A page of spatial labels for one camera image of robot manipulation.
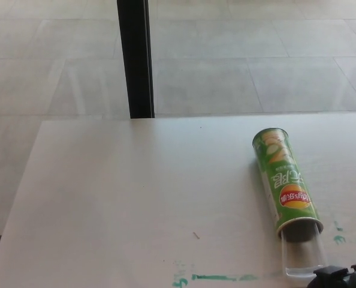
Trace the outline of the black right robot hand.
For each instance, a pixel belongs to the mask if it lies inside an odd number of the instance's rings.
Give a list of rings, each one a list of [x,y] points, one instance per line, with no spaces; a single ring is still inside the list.
[[[315,278],[307,285],[307,288],[356,288],[356,264],[348,268],[339,266],[326,266],[315,270]]]

